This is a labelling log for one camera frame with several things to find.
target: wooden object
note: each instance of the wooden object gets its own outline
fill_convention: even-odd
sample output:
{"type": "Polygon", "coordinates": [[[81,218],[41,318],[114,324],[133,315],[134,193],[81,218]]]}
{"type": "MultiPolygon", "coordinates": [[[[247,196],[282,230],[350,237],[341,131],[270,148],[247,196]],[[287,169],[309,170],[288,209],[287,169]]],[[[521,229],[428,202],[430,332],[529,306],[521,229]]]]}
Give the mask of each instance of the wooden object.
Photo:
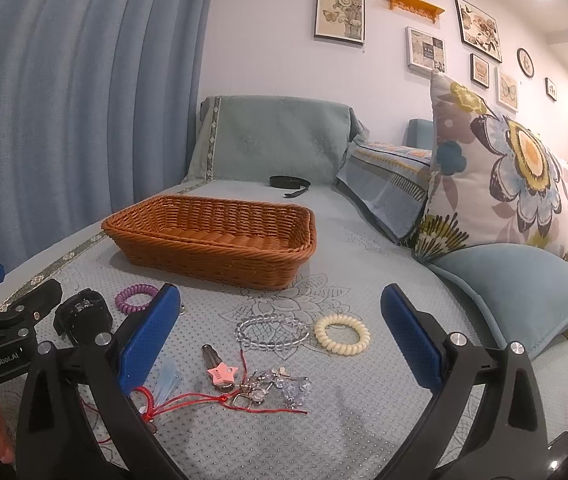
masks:
{"type": "Polygon", "coordinates": [[[317,248],[315,215],[294,204],[161,195],[102,229],[135,265],[262,290],[286,288],[317,248]]]}
{"type": "Polygon", "coordinates": [[[436,23],[437,17],[444,12],[444,9],[429,4],[424,0],[389,0],[391,9],[399,7],[400,9],[419,14],[424,18],[430,18],[433,23],[436,23]]]}

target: star keychain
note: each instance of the star keychain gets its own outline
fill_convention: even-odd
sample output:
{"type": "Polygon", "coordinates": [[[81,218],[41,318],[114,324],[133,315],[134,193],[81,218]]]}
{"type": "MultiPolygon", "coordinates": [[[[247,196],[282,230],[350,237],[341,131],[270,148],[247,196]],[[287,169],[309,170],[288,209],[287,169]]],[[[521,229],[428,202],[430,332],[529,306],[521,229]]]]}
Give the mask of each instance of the star keychain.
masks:
{"type": "Polygon", "coordinates": [[[217,367],[207,370],[207,372],[211,375],[213,384],[217,386],[218,384],[235,384],[235,372],[237,370],[239,370],[239,368],[229,366],[222,362],[217,365],[217,367]]]}
{"type": "Polygon", "coordinates": [[[222,362],[217,352],[213,350],[211,345],[202,347],[202,355],[206,364],[206,371],[210,375],[213,386],[223,394],[229,394],[235,389],[235,372],[239,368],[235,368],[222,362]]]}

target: blue curtain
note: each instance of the blue curtain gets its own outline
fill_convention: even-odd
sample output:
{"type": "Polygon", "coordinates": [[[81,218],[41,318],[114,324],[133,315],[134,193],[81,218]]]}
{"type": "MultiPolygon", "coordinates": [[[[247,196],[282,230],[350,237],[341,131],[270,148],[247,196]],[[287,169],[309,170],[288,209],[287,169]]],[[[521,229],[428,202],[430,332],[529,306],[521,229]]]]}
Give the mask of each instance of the blue curtain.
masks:
{"type": "Polygon", "coordinates": [[[178,184],[209,0],[0,0],[0,262],[178,184]]]}

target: framed picture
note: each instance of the framed picture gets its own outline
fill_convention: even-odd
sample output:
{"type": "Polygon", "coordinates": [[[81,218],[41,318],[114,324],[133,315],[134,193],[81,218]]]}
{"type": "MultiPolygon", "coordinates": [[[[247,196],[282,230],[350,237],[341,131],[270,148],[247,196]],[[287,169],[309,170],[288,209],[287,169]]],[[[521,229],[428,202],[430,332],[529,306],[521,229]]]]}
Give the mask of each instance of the framed picture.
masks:
{"type": "Polygon", "coordinates": [[[518,112],[519,82],[499,67],[495,70],[497,73],[497,101],[506,108],[513,110],[513,112],[518,112]]]}
{"type": "Polygon", "coordinates": [[[501,42],[494,18],[465,0],[454,1],[457,6],[462,41],[501,63],[501,42]]]}
{"type": "Polygon", "coordinates": [[[519,62],[519,68],[521,68],[524,75],[532,79],[534,76],[534,65],[532,64],[530,54],[528,54],[525,49],[520,48],[517,51],[517,61],[519,62]]]}
{"type": "Polygon", "coordinates": [[[436,68],[446,72],[446,46],[444,40],[425,32],[406,27],[408,40],[408,66],[430,75],[436,68]]]}
{"type": "Polygon", "coordinates": [[[490,65],[477,54],[470,54],[470,79],[484,88],[490,88],[490,65]]]}
{"type": "Polygon", "coordinates": [[[550,79],[546,78],[546,94],[553,101],[557,100],[557,87],[550,79]]]}
{"type": "Polygon", "coordinates": [[[365,0],[317,0],[315,38],[364,44],[365,0]]]}

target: pink star charm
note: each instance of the pink star charm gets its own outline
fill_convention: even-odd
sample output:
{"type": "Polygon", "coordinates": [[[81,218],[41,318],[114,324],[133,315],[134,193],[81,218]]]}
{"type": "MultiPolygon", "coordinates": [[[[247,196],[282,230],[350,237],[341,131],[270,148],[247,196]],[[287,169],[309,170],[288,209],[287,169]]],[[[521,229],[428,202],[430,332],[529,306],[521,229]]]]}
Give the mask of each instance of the pink star charm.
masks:
{"type": "Polygon", "coordinates": [[[220,363],[217,368],[211,368],[207,370],[213,379],[213,384],[224,384],[224,383],[235,383],[235,372],[239,368],[229,366],[225,363],[220,363]]]}

